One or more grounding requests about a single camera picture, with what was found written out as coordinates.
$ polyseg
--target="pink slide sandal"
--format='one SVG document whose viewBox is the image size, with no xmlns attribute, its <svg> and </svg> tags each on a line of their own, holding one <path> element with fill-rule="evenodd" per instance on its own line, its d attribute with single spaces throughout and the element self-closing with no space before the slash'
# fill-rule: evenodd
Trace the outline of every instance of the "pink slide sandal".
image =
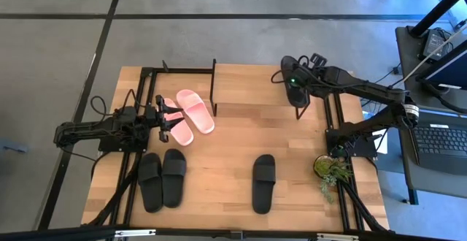
<svg viewBox="0 0 467 241">
<path fill-rule="evenodd" d="M 214 121 L 198 94 L 181 90 L 177 93 L 177 101 L 201 133 L 208 134 L 214 130 Z"/>
<path fill-rule="evenodd" d="M 166 105 L 168 107 L 177 107 L 174 101 L 171 99 L 164 99 Z M 182 118 L 183 114 L 181 112 L 176 112 L 172 114 L 164 114 L 164 118 L 168 121 Z M 182 120 L 178 123 L 172 130 L 170 131 L 173 138 L 181 145 L 186 146 L 189 145 L 193 141 L 193 132 L 191 131 L 190 127 L 188 126 L 186 120 Z"/>
</svg>

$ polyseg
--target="wooden table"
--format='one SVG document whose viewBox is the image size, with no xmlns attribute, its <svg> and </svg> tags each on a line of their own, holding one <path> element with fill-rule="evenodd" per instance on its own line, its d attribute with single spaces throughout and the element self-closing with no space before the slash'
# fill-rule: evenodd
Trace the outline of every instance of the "wooden table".
<svg viewBox="0 0 467 241">
<path fill-rule="evenodd" d="M 208 135 L 201 134 L 187 120 L 195 136 L 193 143 L 187 147 L 178 145 L 172 138 L 169 143 L 162 143 L 158 140 L 158 130 L 151 132 L 148 153 L 154 152 L 163 158 L 167 149 L 177 148 L 185 154 L 188 165 L 185 192 L 178 208 L 164 207 L 157 213 L 146 213 L 138 187 L 131 226 L 342 231 L 336 189 L 332 190 L 336 201 L 329 204 L 320 193 L 320 180 L 312 172 L 313 161 L 326 154 L 324 102 L 311 98 L 308 110 L 301 120 L 296 120 L 295 108 L 288 104 L 283 84 L 270 83 L 271 74 L 278 69 L 278 66 L 217 64 L 215 130 Z M 122 105 L 129 88 L 137 89 L 140 72 L 141 67 L 136 66 L 121 69 L 111 110 Z M 201 96 L 208 110 L 211 110 L 208 103 L 210 83 L 210 74 L 158 74 L 154 94 L 176 100 L 175 95 L 179 90 L 191 89 Z M 363 120 L 357 97 L 342 94 L 341 103 L 346 121 Z M 334 123 L 337 123 L 334 108 L 332 112 Z M 251 205 L 252 165 L 257 157 L 265 153 L 276 159 L 277 182 L 271 211 L 259 215 Z M 113 195 L 122 156 L 122 153 L 110 153 L 97 164 L 83 223 L 94 219 Z M 352 161 L 360 198 L 378 222 L 388 228 L 374 167 L 364 158 L 353 158 Z M 118 223 L 123 221 L 126 196 L 121 204 Z M 355 228 L 351 204 L 347 197 L 350 225 Z"/>
</svg>

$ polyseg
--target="black slipper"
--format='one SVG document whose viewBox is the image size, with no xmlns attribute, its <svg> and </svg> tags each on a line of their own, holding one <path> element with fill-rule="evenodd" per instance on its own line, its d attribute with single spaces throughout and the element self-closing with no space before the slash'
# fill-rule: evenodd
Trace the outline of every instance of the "black slipper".
<svg viewBox="0 0 467 241">
<path fill-rule="evenodd" d="M 183 153 L 177 149 L 168 149 L 162 168 L 163 205 L 174 208 L 182 202 L 186 170 L 187 162 Z"/>
<path fill-rule="evenodd" d="M 269 154 L 259 156 L 253 165 L 253 210 L 266 214 L 271 209 L 272 190 L 276 183 L 276 164 Z"/>
<path fill-rule="evenodd" d="M 141 158 L 138 168 L 138 184 L 141 188 L 144 209 L 155 213 L 162 208 L 161 159 L 155 153 Z"/>
<path fill-rule="evenodd" d="M 282 79 L 288 80 L 292 74 L 294 65 L 297 65 L 298 61 L 291 56 L 285 56 L 280 61 L 280 69 L 282 72 Z M 284 82 L 285 91 L 287 93 L 287 99 L 289 103 L 297 108 L 305 107 L 309 103 L 309 97 L 306 91 L 292 86 L 290 83 Z"/>
</svg>

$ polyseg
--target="small plant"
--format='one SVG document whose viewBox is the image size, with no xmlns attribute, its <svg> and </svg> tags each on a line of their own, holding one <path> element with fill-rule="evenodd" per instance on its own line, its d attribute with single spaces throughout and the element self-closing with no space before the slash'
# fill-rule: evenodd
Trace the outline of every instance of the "small plant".
<svg viewBox="0 0 467 241">
<path fill-rule="evenodd" d="M 330 204 L 333 203 L 333 197 L 329 193 L 329 187 L 334 187 L 337 180 L 348 181 L 352 172 L 347 169 L 348 164 L 340 161 L 338 158 L 320 156 L 314 161 L 313 170 L 320 177 L 320 189 Z"/>
</svg>

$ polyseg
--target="gray carpet floor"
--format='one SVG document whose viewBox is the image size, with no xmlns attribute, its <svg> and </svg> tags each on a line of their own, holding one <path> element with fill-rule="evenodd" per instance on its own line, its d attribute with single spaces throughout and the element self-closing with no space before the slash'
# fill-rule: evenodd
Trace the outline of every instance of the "gray carpet floor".
<svg viewBox="0 0 467 241">
<path fill-rule="evenodd" d="M 107 13 L 111 0 L 0 0 L 0 12 Z M 438 0 L 120 0 L 117 13 L 426 14 Z M 96 50 L 102 20 L 0 20 L 0 137 L 29 146 L 0 155 L 0 232 L 33 229 L 58 150 L 55 127 L 72 118 Z M 284 55 L 319 53 L 328 64 L 377 80 L 398 64 L 394 20 L 114 20 L 91 95 L 110 104 L 122 66 L 208 67 L 278 64 Z M 452 29 L 446 22 L 436 24 Z M 391 84 L 398 79 L 389 76 Z M 84 121 L 97 118 L 86 110 Z M 75 151 L 96 157 L 96 142 Z M 90 185 L 89 161 L 72 158 L 50 227 L 78 226 Z M 407 198 L 404 176 L 380 172 L 391 229 L 466 240 L 467 199 L 420 193 Z M 185 240 L 158 237 L 159 240 Z"/>
</svg>

